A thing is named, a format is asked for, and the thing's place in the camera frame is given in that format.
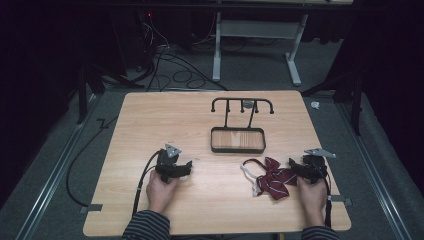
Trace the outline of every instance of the hand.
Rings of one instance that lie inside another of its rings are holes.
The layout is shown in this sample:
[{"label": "hand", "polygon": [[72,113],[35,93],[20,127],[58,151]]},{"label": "hand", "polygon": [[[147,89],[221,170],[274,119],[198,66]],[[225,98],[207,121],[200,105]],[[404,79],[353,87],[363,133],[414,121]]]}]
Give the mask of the hand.
[{"label": "hand", "polygon": [[297,176],[297,186],[300,191],[300,202],[305,210],[307,227],[325,226],[322,210],[327,200],[327,188],[324,180],[320,179],[314,184],[309,184]]},{"label": "hand", "polygon": [[147,198],[149,199],[149,210],[163,214],[174,197],[177,183],[178,178],[170,178],[168,184],[162,182],[159,173],[152,170],[146,189]]}]

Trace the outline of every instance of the striped sleeve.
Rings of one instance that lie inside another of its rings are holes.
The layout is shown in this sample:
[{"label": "striped sleeve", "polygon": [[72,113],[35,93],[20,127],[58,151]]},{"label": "striped sleeve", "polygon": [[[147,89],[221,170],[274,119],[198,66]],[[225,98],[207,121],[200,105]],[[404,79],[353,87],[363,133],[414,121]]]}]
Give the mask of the striped sleeve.
[{"label": "striped sleeve", "polygon": [[159,213],[149,210],[140,211],[132,217],[122,238],[131,240],[169,239],[169,225],[169,219]]},{"label": "striped sleeve", "polygon": [[328,227],[309,227],[302,231],[302,240],[338,240],[337,233]]}]

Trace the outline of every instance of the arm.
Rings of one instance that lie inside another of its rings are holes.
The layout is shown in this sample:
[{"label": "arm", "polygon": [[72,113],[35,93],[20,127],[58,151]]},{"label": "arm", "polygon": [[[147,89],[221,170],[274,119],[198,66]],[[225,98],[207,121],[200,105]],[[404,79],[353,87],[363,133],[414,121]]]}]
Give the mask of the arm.
[{"label": "arm", "polygon": [[308,184],[302,177],[297,177],[300,202],[305,212],[306,228],[302,231],[302,240],[337,240],[337,233],[324,225],[322,210],[327,199],[326,186],[321,179],[315,184]]},{"label": "arm", "polygon": [[178,179],[171,179],[166,184],[160,180],[160,175],[156,171],[150,173],[146,189],[149,208],[137,212],[132,217],[123,233],[124,239],[169,239],[170,221],[163,212],[174,196],[177,183]]}]

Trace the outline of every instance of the cloth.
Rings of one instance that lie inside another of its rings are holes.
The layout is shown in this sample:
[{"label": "cloth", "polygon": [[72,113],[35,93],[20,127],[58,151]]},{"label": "cloth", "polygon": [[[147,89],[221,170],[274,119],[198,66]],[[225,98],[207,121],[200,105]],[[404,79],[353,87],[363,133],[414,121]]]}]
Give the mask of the cloth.
[{"label": "cloth", "polygon": [[248,162],[255,162],[265,170],[265,175],[256,178],[256,185],[260,189],[257,193],[258,196],[266,191],[269,192],[275,200],[279,200],[289,196],[289,191],[285,184],[297,185],[296,174],[291,169],[279,168],[280,163],[275,159],[265,157],[265,165],[256,159],[248,159],[242,164],[242,169]]},{"label": "cloth", "polygon": [[[137,212],[128,224],[123,239],[165,240],[169,239],[170,221],[165,216],[144,210]],[[309,227],[302,231],[301,240],[338,240],[337,233],[327,227]]]}]

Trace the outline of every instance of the red fabric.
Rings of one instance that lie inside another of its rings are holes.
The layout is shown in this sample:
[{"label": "red fabric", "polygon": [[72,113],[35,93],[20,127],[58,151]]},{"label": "red fabric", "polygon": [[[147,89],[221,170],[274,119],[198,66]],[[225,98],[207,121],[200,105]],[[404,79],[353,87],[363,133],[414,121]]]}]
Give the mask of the red fabric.
[{"label": "red fabric", "polygon": [[267,191],[275,200],[279,200],[289,196],[289,191],[284,184],[297,184],[296,174],[291,169],[279,168],[280,163],[270,157],[265,157],[265,165],[256,159],[248,159],[243,165],[248,162],[255,162],[266,171],[265,175],[256,178],[256,184],[261,190],[258,196]]}]

